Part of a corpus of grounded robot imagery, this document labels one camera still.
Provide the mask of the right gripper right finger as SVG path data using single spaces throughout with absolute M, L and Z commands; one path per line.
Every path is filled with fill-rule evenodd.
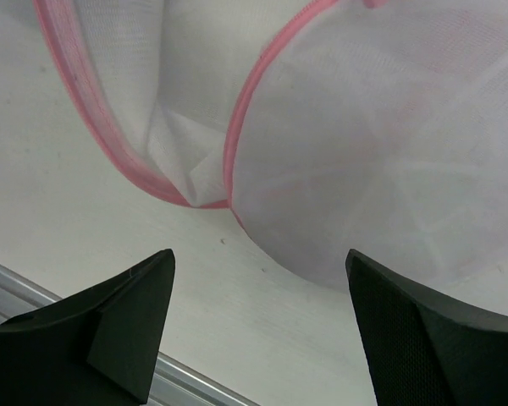
M 508 316 L 467 304 L 357 250 L 345 261 L 379 405 L 508 405 Z

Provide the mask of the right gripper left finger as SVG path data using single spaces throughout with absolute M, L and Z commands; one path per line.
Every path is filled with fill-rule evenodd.
M 161 250 L 0 324 L 0 405 L 147 403 L 174 284 Z

